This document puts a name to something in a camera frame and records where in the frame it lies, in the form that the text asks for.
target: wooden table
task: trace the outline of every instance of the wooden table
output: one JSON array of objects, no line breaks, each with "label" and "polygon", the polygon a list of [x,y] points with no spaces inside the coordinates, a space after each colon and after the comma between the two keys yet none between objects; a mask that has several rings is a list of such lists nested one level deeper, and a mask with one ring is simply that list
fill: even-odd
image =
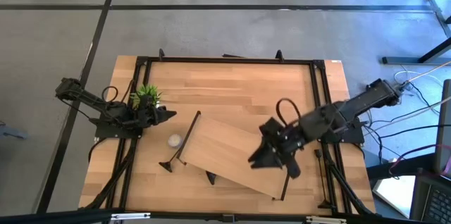
[{"label": "wooden table", "polygon": [[[132,79],[136,58],[119,56],[116,61],[111,85],[119,89],[120,97]],[[325,63],[332,101],[348,99],[341,62]],[[139,140],[127,210],[330,214],[330,210],[317,208],[323,201],[319,165],[314,156],[314,149],[320,149],[318,142],[306,145],[304,151],[296,154],[302,174],[295,180],[290,179],[284,201],[271,200],[268,195],[225,178],[217,177],[212,186],[204,170],[184,166],[177,160],[172,162],[172,173],[158,164],[175,153],[175,149],[167,144],[169,136],[176,133],[184,137],[197,111],[251,133],[259,133],[261,124],[270,116],[276,117],[276,102],[282,97],[291,98],[301,113],[311,111],[314,98],[308,66],[153,62],[149,79],[150,84],[163,92],[161,103],[178,114],[165,123],[146,129]],[[290,105],[282,105],[281,112],[286,120],[295,118]],[[111,177],[117,146],[117,139],[107,139],[93,151],[80,206],[90,203]],[[351,144],[341,144],[341,148],[347,181],[366,207],[375,211],[362,153]],[[116,188],[113,206],[118,205],[121,183]],[[338,208],[343,211],[338,188],[335,181]]]}]

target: potted plant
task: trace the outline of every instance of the potted plant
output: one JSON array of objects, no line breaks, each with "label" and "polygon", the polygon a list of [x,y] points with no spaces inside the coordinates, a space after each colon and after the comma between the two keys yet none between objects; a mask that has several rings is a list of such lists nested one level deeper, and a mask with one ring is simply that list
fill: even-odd
[{"label": "potted plant", "polygon": [[158,107],[160,104],[161,93],[158,93],[158,88],[152,85],[142,85],[135,93],[130,94],[132,97],[132,107],[138,108],[140,105],[140,97],[149,95],[152,98],[152,105]]}]

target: white ball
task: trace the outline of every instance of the white ball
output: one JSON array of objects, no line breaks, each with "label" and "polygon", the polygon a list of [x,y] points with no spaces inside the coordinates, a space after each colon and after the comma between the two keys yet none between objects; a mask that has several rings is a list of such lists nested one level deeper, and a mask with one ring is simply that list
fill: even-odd
[{"label": "white ball", "polygon": [[168,139],[168,144],[170,147],[179,148],[182,145],[182,137],[180,135],[171,135]]}]

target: light wood panel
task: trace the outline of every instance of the light wood panel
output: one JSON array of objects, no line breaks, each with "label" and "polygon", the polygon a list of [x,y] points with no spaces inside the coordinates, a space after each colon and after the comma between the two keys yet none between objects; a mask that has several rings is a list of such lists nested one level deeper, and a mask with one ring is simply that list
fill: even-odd
[{"label": "light wood panel", "polygon": [[[135,60],[132,56],[118,57],[111,84],[119,88],[120,93],[124,93],[132,78]],[[341,63],[326,61],[326,71],[332,100],[347,99]],[[314,150],[320,147],[317,142],[297,152],[295,158],[302,173],[299,178],[290,179],[284,201],[273,201],[261,192],[221,177],[217,177],[216,184],[211,186],[204,170],[193,165],[184,166],[177,160],[173,161],[173,173],[158,165],[175,152],[166,143],[168,137],[174,133],[184,137],[198,110],[203,116],[254,134],[259,134],[258,127],[276,115],[275,105],[282,97],[293,99],[301,113],[311,111],[314,100],[308,66],[152,63],[150,82],[163,92],[162,104],[178,114],[144,131],[138,143],[126,209],[330,214],[329,210],[317,208],[323,201],[321,176],[314,155]],[[290,105],[283,104],[282,113],[286,120],[295,118]],[[106,174],[111,174],[116,155],[111,144],[117,143],[107,142],[116,142],[116,139],[106,140],[94,150],[80,206],[94,198],[108,180]],[[348,182],[364,204],[374,210],[362,153],[354,146],[342,144],[342,157]],[[340,192],[336,191],[341,204]]]},{"label": "light wood panel", "polygon": [[180,160],[275,199],[282,195],[286,170],[251,169],[247,162],[261,135],[199,115],[186,141]]}]

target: gray floor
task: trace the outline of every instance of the gray floor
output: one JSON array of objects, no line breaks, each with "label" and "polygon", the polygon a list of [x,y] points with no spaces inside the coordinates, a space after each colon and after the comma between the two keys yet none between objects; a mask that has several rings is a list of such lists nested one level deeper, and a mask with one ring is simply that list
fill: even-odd
[{"label": "gray floor", "polygon": [[[437,0],[445,17],[449,0]],[[103,4],[104,0],[0,0],[0,4]],[[426,5],[424,0],[113,0],[113,4],[304,4]],[[54,98],[62,77],[78,77],[85,62],[99,11],[0,11],[0,120],[30,134],[27,140],[0,141],[0,215],[31,213],[58,139],[66,111]],[[100,94],[118,55],[220,56],[236,54],[272,58],[281,49],[286,58],[339,59],[345,67],[351,96],[378,77],[391,82],[400,66],[382,66],[382,56],[420,56],[446,39],[429,12],[371,11],[110,11],[87,88]],[[431,67],[407,66],[424,72]],[[450,69],[433,73],[450,78]],[[441,87],[429,77],[415,82],[430,103]],[[421,108],[417,95],[402,104],[373,110],[374,120],[390,119]],[[95,113],[82,107],[87,113]],[[431,111],[380,131],[435,124]],[[94,126],[79,116],[63,162],[50,211],[76,209],[92,145]],[[431,144],[436,130],[422,130],[384,140],[403,153]],[[370,137],[365,149],[377,153]],[[395,157],[389,151],[384,158]]]}]

